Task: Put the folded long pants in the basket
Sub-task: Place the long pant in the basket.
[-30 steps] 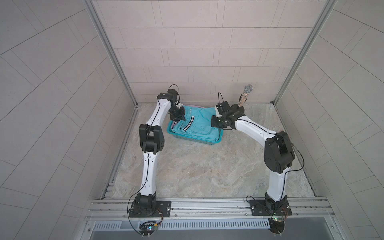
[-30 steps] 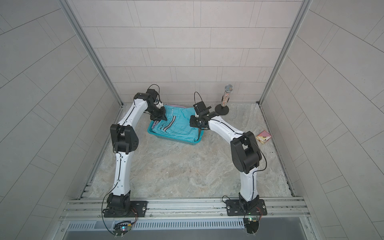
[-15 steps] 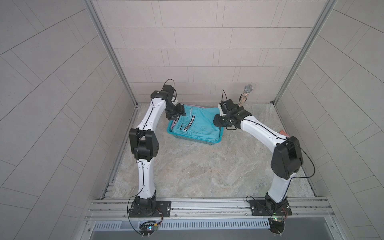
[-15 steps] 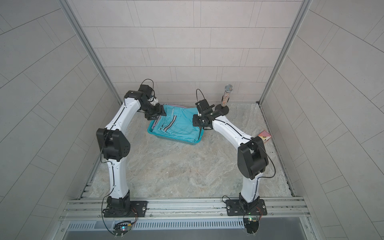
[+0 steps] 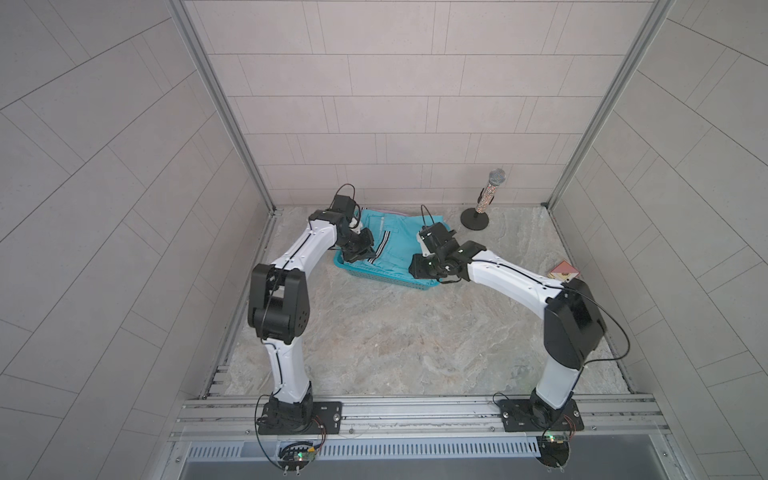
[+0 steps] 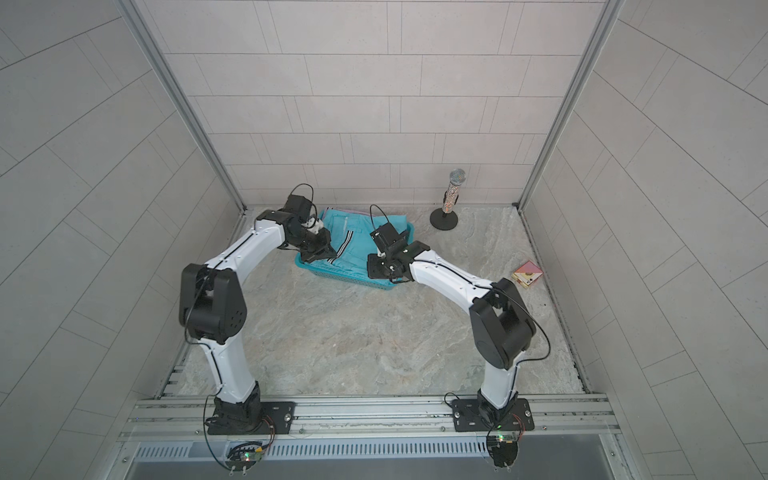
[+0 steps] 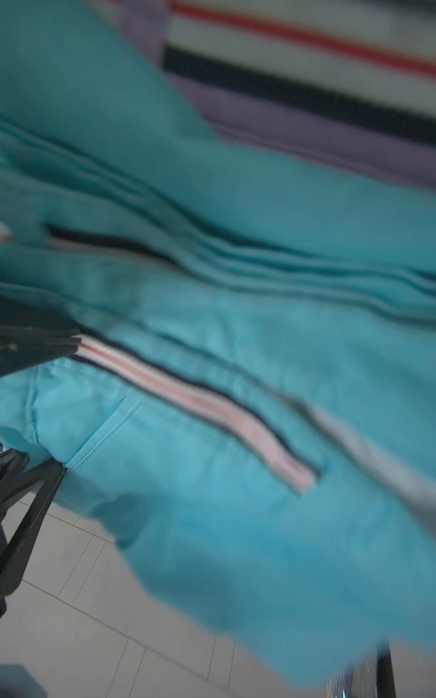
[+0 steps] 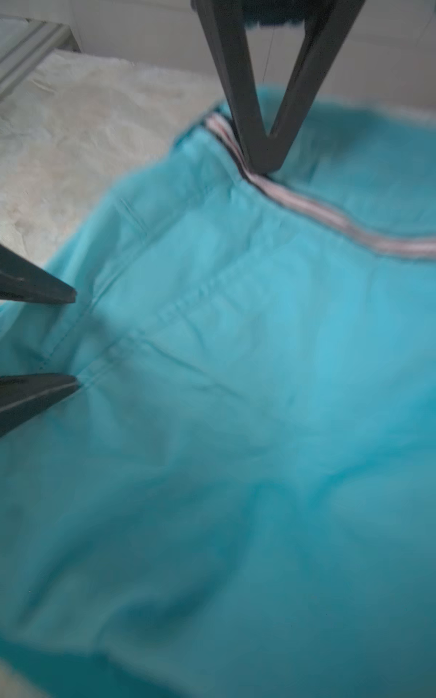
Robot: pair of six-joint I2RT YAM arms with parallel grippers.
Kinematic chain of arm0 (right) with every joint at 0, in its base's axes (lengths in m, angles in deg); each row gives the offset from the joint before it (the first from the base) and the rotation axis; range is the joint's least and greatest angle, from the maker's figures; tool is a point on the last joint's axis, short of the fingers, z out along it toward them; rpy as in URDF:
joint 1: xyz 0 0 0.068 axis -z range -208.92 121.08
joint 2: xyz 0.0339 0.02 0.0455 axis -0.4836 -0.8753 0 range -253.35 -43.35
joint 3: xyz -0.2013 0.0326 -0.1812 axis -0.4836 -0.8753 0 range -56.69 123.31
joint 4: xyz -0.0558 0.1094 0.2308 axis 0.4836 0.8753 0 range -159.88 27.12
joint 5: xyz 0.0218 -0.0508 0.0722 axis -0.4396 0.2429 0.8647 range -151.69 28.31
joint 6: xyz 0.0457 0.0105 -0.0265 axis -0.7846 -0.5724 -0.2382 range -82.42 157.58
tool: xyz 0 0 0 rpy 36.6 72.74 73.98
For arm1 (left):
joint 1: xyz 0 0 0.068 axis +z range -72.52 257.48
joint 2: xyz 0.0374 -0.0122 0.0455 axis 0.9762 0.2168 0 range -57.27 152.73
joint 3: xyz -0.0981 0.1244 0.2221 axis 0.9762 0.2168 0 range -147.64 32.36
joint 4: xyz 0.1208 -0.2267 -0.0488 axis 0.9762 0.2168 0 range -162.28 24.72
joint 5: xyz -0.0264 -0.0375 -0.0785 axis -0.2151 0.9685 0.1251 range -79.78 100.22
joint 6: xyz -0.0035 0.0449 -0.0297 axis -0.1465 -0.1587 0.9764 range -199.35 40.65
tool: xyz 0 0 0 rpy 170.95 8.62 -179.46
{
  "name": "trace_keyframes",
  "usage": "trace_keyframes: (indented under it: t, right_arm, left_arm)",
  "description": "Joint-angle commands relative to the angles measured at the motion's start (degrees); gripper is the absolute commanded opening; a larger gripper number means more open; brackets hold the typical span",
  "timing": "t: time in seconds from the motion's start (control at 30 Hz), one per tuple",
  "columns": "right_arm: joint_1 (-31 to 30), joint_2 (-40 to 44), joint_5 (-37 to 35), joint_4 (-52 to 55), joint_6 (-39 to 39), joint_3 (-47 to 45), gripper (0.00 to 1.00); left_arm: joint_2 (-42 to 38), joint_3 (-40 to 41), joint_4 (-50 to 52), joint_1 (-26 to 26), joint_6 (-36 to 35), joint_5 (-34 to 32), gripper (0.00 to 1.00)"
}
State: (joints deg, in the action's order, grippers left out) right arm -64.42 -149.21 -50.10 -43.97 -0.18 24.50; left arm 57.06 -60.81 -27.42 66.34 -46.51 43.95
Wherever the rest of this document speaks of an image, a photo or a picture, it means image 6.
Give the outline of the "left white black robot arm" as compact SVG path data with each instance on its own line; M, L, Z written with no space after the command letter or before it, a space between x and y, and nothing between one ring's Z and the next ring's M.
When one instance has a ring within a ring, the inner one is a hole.
M242 281L270 252L289 246L310 261L335 255L314 206L266 210L222 253L182 271L179 322L185 340L204 351L215 380L213 415L203 417L207 434L256 433L269 426L244 352Z

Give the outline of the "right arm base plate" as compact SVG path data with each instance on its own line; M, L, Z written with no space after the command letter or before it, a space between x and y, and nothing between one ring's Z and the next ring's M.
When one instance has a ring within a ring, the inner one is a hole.
M514 398L503 409L496 409L482 399L451 400L454 428L457 432L501 431L529 432L535 429L532 411L525 398Z

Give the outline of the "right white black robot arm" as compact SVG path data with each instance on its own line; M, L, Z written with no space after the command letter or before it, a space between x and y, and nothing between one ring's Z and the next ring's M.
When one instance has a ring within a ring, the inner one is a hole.
M530 428L518 397L519 370L525 362L548 359L552 344L528 311L516 285L507 278L492 282L445 261L426 244L375 234L377 252L367 259L372 279L428 286L469 315L475 347L485 361L477 404L469 409L489 431Z

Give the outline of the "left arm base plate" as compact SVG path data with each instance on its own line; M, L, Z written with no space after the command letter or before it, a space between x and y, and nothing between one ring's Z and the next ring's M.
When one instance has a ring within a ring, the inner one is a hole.
M295 413L295 402L232 404L215 398L211 416L205 415L209 435L288 434Z

